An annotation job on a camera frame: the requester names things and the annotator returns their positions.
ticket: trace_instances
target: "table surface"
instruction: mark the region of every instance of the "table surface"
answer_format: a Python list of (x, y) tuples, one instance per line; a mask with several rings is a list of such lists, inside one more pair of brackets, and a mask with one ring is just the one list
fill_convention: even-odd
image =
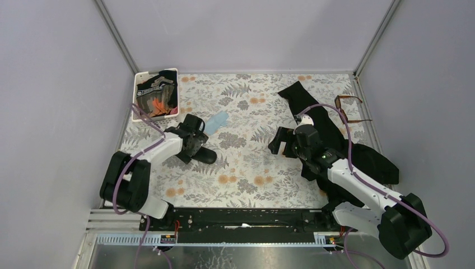
[[(150, 193), (178, 207), (323, 207), (327, 197), (315, 181), (300, 177), (301, 162), (267, 149), (279, 126), (296, 127), (287, 101), (277, 95), (296, 81), (320, 103), (334, 105), (337, 95), (355, 94), (348, 75), (179, 75), (179, 119), (192, 113), (206, 122), (220, 111), (229, 118), (205, 144), (217, 152), (214, 164), (193, 160), (185, 165), (175, 156), (152, 163)], [(349, 119), (361, 119), (354, 99), (342, 103)], [(346, 137), (338, 115), (329, 115)], [(362, 123), (351, 124), (350, 130), (355, 143), (367, 144)], [(120, 150), (134, 154), (159, 137), (129, 121)]]

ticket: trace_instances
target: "floral pattern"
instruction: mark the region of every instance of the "floral pattern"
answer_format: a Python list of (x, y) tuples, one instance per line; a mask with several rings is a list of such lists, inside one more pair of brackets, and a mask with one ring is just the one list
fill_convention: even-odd
[[(348, 75), (179, 75), (183, 114), (206, 122), (225, 111), (229, 118), (204, 145), (217, 153), (214, 164), (184, 164), (175, 156), (152, 163), (152, 195), (180, 207), (323, 207), (325, 193), (315, 181), (300, 177), (301, 162), (267, 149), (279, 126), (296, 126), (287, 101), (277, 92), (297, 80), (321, 103), (333, 105), (336, 95), (354, 95)], [(354, 99), (342, 103), (350, 119), (361, 118)], [(329, 115), (346, 137), (338, 115), (334, 111)], [(366, 143), (361, 123), (352, 124), (350, 130), (355, 142)], [(135, 153), (158, 138), (154, 130), (129, 122), (120, 150)]]

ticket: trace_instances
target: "white wall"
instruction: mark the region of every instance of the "white wall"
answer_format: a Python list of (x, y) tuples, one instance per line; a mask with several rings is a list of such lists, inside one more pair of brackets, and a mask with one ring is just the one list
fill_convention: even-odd
[(391, 0), (105, 0), (139, 69), (352, 71)]
[(0, 1), (0, 268), (71, 268), (131, 88), (93, 1)]
[[(473, 268), (475, 2), (404, 1), (361, 76), (384, 153), (448, 236), (431, 269)], [(439, 253), (435, 234), (425, 250)]]

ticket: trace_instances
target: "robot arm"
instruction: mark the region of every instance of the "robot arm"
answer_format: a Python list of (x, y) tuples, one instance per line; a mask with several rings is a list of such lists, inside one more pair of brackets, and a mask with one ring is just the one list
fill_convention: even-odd
[[(212, 164), (216, 161), (216, 153), (202, 147), (208, 140), (203, 133), (204, 122), (202, 119), (188, 114), (183, 123), (177, 127), (165, 130), (164, 140), (150, 150), (143, 150), (143, 154), (132, 162), (126, 174), (131, 174), (130, 180), (123, 180), (117, 193), (117, 205), (132, 212), (140, 212), (156, 219), (164, 218), (169, 204), (149, 194), (151, 162), (163, 163), (173, 155), (184, 163), (191, 159)], [(125, 165), (132, 159), (130, 154), (118, 151), (109, 163), (100, 197), (112, 201), (114, 188), (120, 173)]]
[[(355, 178), (348, 167), (348, 160), (336, 150), (324, 147), (309, 116), (303, 115), (295, 130), (279, 127), (276, 137), (268, 146), (271, 153), (279, 152), (281, 142), (286, 143), (283, 151), (286, 157), (298, 157), (304, 164), (302, 174), (322, 177), (364, 203), (365, 207), (362, 208), (346, 201), (336, 201), (338, 205), (332, 208), (332, 215), (340, 225), (378, 238), (389, 253), (400, 259), (404, 259), (432, 235), (430, 226), (422, 219)], [(354, 168), (353, 171), (364, 181), (426, 216), (422, 201), (414, 194), (403, 196), (358, 169)]]

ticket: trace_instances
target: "light blue cloth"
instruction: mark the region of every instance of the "light blue cloth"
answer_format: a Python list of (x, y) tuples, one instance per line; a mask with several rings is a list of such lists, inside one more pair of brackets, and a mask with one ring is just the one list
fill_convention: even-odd
[(214, 133), (216, 133), (216, 131), (218, 131), (218, 129), (221, 126), (227, 125), (226, 120), (228, 118), (229, 118), (229, 115), (226, 112), (224, 111), (218, 112), (216, 115), (209, 118), (208, 122), (205, 124), (204, 132), (208, 136), (213, 135)]

